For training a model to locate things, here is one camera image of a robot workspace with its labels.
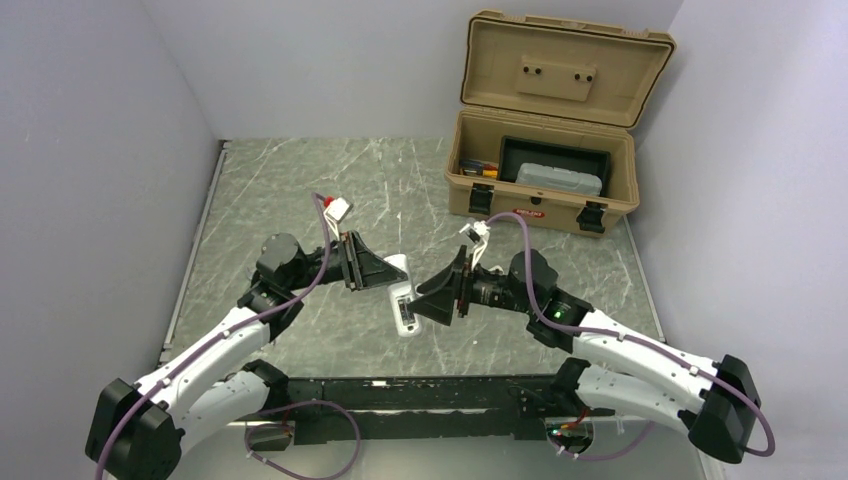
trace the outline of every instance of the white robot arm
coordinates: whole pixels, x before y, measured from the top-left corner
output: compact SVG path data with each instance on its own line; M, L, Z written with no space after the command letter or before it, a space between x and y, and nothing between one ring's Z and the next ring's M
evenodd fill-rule
M471 232L472 240L485 239L485 248L485 224L464 231ZM311 254L291 235L269 238L250 289L218 325L133 385L118 379L103 390L86 443L89 458L119 480L164 480L182 455L226 424L291 406L289 378L282 372L262 361L239 366L273 342L300 312L303 294L292 292L334 281L355 291L407 279L368 250L358 233L338 238L329 250ZM694 446L729 463L740 462L744 453L768 456L774 451L742 361L725 356L715 362L621 325L557 288L557 272L529 245L506 272L483 268L481 255L481 248L466 255L461 247L451 265L421 284L420 297L403 308L448 326L454 309L461 317L472 304L527 314L527 330L536 340L572 354L546 386L539 411L554 405L560 412L606 409L636 415L687 435ZM526 409L537 399L521 400ZM747 446L757 419L769 443L763 451ZM555 443L554 437L549 440Z

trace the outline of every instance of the white wall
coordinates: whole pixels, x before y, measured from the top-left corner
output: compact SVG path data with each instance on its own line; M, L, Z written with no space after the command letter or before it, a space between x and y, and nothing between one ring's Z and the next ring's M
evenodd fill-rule
M144 0L221 138L452 135L484 8L668 28L682 0Z
M217 141L138 0L0 7L0 478L93 478L154 365Z
M633 228L670 342L746 360L775 427L729 477L844 478L848 5L775 5L683 4Z

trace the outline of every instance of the red label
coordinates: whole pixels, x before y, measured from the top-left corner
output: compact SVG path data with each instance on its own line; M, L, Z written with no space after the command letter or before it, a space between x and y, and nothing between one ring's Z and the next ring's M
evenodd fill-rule
M526 208L516 208L515 210L513 210L513 212L517 213L519 215L525 216L525 217L532 217L532 218L542 218L542 217L545 216L545 212L537 212L535 210L527 210Z

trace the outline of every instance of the marble floor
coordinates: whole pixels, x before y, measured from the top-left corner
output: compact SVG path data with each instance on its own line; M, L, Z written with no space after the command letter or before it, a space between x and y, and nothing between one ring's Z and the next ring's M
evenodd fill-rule
M355 205L358 230L379 255L405 253L413 279L443 268L464 242L466 218L447 212L442 138L261 139L225 145L225 160L171 343L178 354L218 323L248 287L264 240L293 234L305 251L323 244L311 192ZM559 271L559 286L638 332L659 338L624 222L603 239L533 228L531 239ZM508 264L523 248L516 224L497 224L483 258ZM472 306L451 327L426 321L398 337L385 288L321 286L294 324L258 352L290 376L553 373L567 358L524 330L526 316Z

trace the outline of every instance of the open toolbox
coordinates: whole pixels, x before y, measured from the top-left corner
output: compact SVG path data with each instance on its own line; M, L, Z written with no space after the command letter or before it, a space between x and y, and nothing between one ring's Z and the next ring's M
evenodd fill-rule
M474 15L466 107L445 172L451 213L513 211L531 225L604 235L639 205L628 130L674 50L667 33L494 10ZM482 166L480 175L468 174L469 162ZM525 163L596 175L599 194L516 183Z

